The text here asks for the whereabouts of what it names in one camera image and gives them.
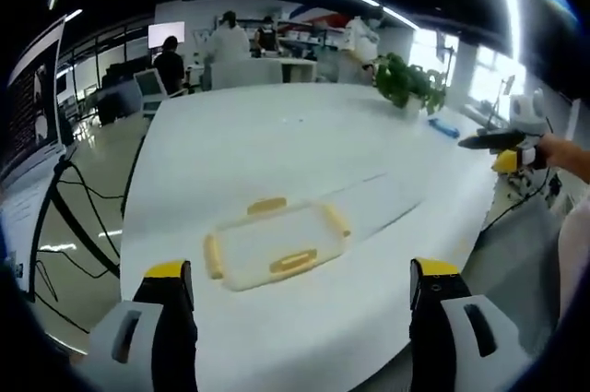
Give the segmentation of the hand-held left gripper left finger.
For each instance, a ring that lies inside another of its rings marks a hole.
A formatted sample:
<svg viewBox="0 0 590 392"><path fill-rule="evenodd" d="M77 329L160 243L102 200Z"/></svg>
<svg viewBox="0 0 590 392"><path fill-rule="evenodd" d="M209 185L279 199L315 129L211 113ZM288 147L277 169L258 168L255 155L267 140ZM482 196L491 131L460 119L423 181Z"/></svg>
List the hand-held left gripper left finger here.
<svg viewBox="0 0 590 392"><path fill-rule="evenodd" d="M87 381L97 391L196 391L193 311L190 262L152 267L91 329Z"/></svg>

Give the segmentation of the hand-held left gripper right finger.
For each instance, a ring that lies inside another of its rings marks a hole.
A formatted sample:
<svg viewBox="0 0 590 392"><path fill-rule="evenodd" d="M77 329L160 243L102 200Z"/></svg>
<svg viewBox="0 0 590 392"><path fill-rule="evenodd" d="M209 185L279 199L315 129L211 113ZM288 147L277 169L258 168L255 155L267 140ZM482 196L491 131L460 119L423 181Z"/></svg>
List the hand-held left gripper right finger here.
<svg viewBox="0 0 590 392"><path fill-rule="evenodd" d="M506 391L530 364L514 322L457 267L410 263L412 391Z"/></svg>

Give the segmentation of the person's right hand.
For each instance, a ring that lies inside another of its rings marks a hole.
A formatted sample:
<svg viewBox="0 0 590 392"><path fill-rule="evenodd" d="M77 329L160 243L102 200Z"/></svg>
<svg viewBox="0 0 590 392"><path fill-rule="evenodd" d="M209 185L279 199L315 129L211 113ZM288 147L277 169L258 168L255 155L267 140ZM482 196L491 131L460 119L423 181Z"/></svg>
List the person's right hand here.
<svg viewBox="0 0 590 392"><path fill-rule="evenodd" d="M576 145L570 140L547 133L540 138L538 147L545 156L548 166L568 169L572 165Z"/></svg>

